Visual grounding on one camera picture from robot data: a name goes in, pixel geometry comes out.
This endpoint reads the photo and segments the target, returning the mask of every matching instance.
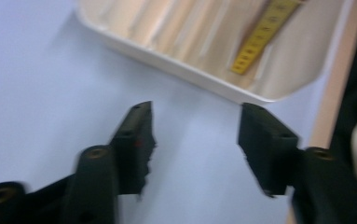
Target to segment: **white tray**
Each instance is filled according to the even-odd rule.
[[[351,0],[308,0],[245,76],[229,71],[266,0],[78,0],[112,49],[237,103],[274,102],[328,74]]]

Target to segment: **black fabric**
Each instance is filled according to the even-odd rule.
[[[357,50],[350,70],[330,149],[352,168],[351,135],[357,124]]]

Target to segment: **clamp jaw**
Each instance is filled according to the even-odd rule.
[[[243,104],[238,139],[263,192],[292,186],[297,223],[357,223],[357,179],[330,150],[297,148],[298,137],[258,105]]]
[[[0,223],[119,223],[119,194],[141,194],[155,147],[151,102],[133,106],[111,142],[82,151],[76,172],[36,192],[0,183]]]

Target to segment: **yellow measuring tape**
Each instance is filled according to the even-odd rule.
[[[298,0],[270,0],[259,22],[242,45],[231,71],[243,74],[300,4]]]

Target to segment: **white table surface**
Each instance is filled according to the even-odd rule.
[[[73,1],[0,0],[0,182],[40,189],[109,141],[132,105],[153,101],[155,149],[143,199],[122,223],[283,223],[236,145],[240,106],[105,47]],[[326,76],[267,105],[306,146]]]

